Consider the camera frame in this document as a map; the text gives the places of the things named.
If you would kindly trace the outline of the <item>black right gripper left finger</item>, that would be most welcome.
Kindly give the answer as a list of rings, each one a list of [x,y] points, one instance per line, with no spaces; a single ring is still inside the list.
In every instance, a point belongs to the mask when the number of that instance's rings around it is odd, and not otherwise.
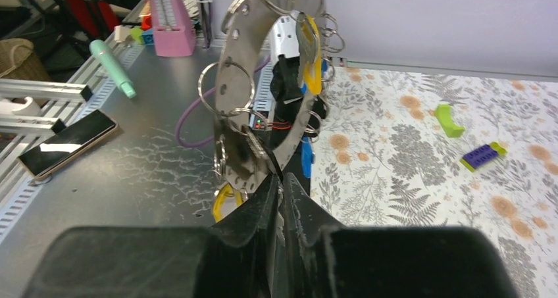
[[[24,297],[270,297],[280,177],[209,226],[78,226],[49,246]]]

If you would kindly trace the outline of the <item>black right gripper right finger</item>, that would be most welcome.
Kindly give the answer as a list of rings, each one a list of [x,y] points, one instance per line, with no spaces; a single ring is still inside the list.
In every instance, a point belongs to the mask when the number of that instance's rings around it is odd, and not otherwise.
[[[480,231],[344,226],[287,173],[283,182],[290,297],[517,297]]]

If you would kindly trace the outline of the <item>yellow key tag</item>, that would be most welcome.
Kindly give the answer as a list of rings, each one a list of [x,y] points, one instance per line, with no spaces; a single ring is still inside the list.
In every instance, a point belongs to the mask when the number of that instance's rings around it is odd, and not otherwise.
[[[318,95],[322,91],[322,61],[320,34],[314,19],[301,12],[298,14],[295,32],[299,46],[298,84],[306,87],[304,94]]]

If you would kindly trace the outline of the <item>blue key tag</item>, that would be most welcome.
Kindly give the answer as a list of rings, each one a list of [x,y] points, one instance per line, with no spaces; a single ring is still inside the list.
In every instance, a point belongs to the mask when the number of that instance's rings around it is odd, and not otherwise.
[[[308,180],[311,179],[311,170],[314,159],[315,154],[311,139],[309,137],[303,137],[301,139],[301,168],[304,177]]]

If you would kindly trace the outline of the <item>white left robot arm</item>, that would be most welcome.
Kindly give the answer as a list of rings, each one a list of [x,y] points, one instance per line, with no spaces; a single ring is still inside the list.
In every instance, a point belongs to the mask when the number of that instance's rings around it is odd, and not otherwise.
[[[271,131],[270,146],[273,149],[287,136],[302,104],[303,92],[298,86],[298,72],[299,57],[286,58],[285,55],[278,56],[272,69],[270,91],[276,101],[274,121],[279,125]]]

